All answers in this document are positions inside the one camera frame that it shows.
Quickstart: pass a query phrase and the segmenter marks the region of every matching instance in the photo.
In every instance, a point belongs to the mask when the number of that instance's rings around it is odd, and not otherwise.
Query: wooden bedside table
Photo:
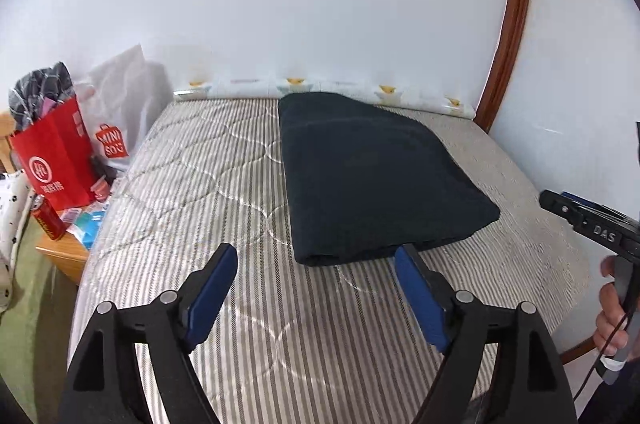
[[[71,281],[80,285],[89,251],[71,234],[66,232],[62,238],[55,242],[43,234],[36,244],[36,249],[46,255]]]

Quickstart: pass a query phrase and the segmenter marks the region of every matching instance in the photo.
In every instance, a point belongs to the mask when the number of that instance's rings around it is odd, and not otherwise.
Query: quilted mattress surface
[[[220,421],[407,424],[442,356],[425,343],[391,259],[316,268],[293,260],[276,105],[202,100],[164,111],[114,188],[82,276],[70,353],[100,301],[146,304],[229,242],[236,281],[191,354]],[[533,185],[471,121],[394,111],[431,128],[501,210],[498,222],[423,260],[485,303],[530,300],[553,331],[588,281],[568,226],[538,207]],[[138,359],[154,422],[167,422],[146,347]],[[488,389],[494,359],[488,346],[476,394]]]

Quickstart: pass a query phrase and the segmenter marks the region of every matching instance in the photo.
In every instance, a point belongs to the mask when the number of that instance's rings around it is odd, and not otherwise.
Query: red can
[[[31,214],[50,239],[59,240],[65,235],[65,223],[60,220],[56,210],[43,195],[38,195],[33,201]]]

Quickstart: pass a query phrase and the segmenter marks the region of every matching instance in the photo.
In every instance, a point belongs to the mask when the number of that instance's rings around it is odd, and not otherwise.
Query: hand
[[[600,272],[604,277],[614,275],[613,263],[613,256],[602,260]],[[623,311],[620,306],[620,300],[618,299],[618,294],[616,293],[616,288],[613,283],[607,283],[600,289],[600,305],[602,306],[602,312],[600,312],[596,318],[596,331],[593,333],[593,342],[596,344],[598,350],[602,350],[604,343],[609,339],[613,329],[625,316],[625,311]],[[628,340],[629,335],[624,330],[618,330],[611,342],[607,345],[604,355],[612,356],[620,348],[624,348]],[[634,344],[628,359],[632,360],[636,357],[640,357],[640,336]]]

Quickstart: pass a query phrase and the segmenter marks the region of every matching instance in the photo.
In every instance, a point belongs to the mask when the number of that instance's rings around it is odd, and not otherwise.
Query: silver bolt
[[[110,301],[103,301],[95,308],[95,310],[98,312],[98,314],[106,314],[111,310],[111,307],[113,307],[113,303],[111,303]]]
[[[468,290],[459,290],[456,292],[456,299],[460,303],[471,303],[474,300],[474,295]]]
[[[160,302],[168,305],[169,303],[173,303],[178,298],[178,293],[175,290],[165,290],[160,295]]]
[[[530,301],[523,301],[520,304],[520,309],[527,314],[535,314],[536,306]]]

